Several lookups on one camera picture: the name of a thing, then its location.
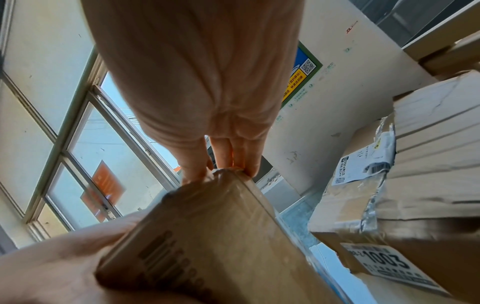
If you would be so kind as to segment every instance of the plastic-wrapped package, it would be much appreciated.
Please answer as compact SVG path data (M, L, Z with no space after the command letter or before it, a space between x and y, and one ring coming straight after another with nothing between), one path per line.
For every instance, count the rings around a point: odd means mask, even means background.
M240 171L167 194L102 259L105 286L172 290L205 303L349 303Z

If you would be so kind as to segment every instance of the yellow poster section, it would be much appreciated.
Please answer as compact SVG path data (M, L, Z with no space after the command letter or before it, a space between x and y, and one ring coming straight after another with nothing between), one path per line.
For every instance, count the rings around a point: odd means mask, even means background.
M285 90L285 93L283 94L283 99L281 100L282 102L287 98L296 88L297 86L307 78L305 73L298 69L291 77L288 82L288 87Z

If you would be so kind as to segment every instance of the sticker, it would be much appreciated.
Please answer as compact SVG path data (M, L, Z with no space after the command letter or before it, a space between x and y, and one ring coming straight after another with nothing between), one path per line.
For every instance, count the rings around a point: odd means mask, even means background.
M372 275L448 293L392 247L350 243L341 243L341 245Z
M394 155L394 132L382 132L374 143L341 158L331 184L342 185L388 171L393 165Z
M299 90L320 70L322 64L307 48L298 42L295 63L291 70L288 86L283 93L281 107L283 108L289 100L299 92Z

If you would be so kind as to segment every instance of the hand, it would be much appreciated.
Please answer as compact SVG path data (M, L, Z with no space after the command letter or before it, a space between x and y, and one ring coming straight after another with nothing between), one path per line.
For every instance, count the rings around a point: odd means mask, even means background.
M121 291L94 277L100 258L145 211L43 241L0 257L2 303L198 304L167 292Z
M82 0L99 53L184 183L257 174L298 46L303 0Z

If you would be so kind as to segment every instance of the sky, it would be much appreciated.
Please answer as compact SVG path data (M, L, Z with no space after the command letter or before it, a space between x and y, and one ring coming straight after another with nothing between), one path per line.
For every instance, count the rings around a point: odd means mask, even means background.
M141 129L138 120L136 119L134 113L128 106L128 104L125 102L123 97L120 95L119 90L117 89L115 83L113 82L112 77L110 76L110 73L107 73L104 81L101 84L101 88L105 91L105 93L113 100L113 102L116 104L117 107L120 108L120 110L130 119L130 121L137 127L139 133L141 133L144 137L147 138L147 140L150 141L150 144L158 151L161 157L167 162L168 165L172 169L175 169L178 167L179 163L177 162L177 159L162 145L159 143L156 143L153 139L148 137L143 130Z

